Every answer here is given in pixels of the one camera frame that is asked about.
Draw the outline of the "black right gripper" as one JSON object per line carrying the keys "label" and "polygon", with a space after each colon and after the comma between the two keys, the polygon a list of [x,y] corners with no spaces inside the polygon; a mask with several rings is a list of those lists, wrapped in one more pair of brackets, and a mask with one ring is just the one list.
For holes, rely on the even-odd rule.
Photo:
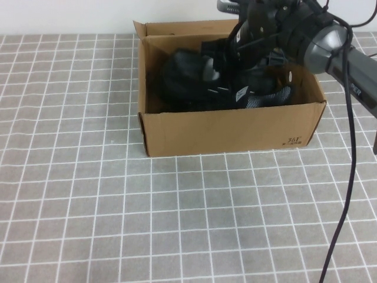
{"label": "black right gripper", "polygon": [[226,39],[203,41],[203,77],[221,77],[226,66],[236,70],[253,68],[264,57],[267,66],[285,65],[287,58],[284,52],[273,50],[278,35],[275,24],[246,20],[236,25],[227,42]]}

